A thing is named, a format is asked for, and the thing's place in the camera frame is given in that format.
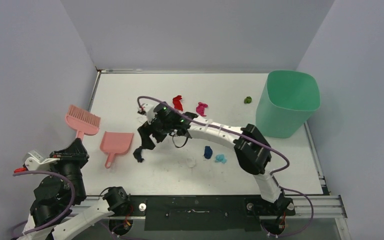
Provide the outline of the pink dustpan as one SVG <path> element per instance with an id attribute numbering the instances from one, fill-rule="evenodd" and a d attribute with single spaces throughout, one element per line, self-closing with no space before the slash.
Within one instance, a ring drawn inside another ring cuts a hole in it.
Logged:
<path id="1" fill-rule="evenodd" d="M 111 168 L 116 156 L 123 156 L 129 152 L 133 138 L 133 132 L 104 132 L 99 149 L 107 154 L 104 164 L 106 169 Z"/>

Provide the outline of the pink hand broom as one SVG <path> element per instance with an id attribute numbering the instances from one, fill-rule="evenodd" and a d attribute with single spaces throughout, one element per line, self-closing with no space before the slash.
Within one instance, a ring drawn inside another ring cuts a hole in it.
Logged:
<path id="1" fill-rule="evenodd" d="M 76 131 L 76 138 L 82 140 L 84 136 L 94 136 L 99 132 L 101 117 L 71 104 L 65 115 L 65 122 Z"/>

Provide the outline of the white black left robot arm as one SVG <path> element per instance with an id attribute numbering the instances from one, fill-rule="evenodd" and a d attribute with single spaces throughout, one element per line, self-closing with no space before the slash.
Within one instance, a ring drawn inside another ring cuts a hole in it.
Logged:
<path id="1" fill-rule="evenodd" d="M 42 157 L 35 150 L 27 153 L 22 167 L 13 176 L 45 175 L 34 189 L 34 201 L 21 233 L 14 240 L 72 240 L 100 220 L 110 216 L 131 214 L 130 195 L 121 186 L 110 186 L 103 196 L 74 217 L 72 207 L 86 198 L 82 168 L 89 154 L 80 138 L 68 147 Z"/>

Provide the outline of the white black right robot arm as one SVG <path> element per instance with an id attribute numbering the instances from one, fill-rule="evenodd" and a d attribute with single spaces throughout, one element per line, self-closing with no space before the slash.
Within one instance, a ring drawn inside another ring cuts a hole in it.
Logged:
<path id="1" fill-rule="evenodd" d="M 144 161 L 143 150 L 153 150 L 167 136 L 206 140 L 233 150 L 239 166 L 253 175 L 262 198 L 262 207 L 270 215 L 295 214 L 293 200 L 285 196 L 273 175 L 266 170 L 271 147 L 255 125 L 229 126 L 213 122 L 193 112 L 180 113 L 165 103 L 143 103 L 138 114 L 146 121 L 137 129 L 141 145 L 134 150 L 137 162 Z"/>

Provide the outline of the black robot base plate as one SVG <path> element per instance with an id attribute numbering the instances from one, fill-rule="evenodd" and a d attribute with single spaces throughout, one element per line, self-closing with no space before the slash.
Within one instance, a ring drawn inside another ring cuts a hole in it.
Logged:
<path id="1" fill-rule="evenodd" d="M 273 225 L 295 214 L 294 202 L 287 197 L 269 203 L 259 195 L 132 195 L 124 213 L 107 224 L 120 235 L 139 218 L 144 220 L 145 231 L 256 232 L 261 222 Z"/>

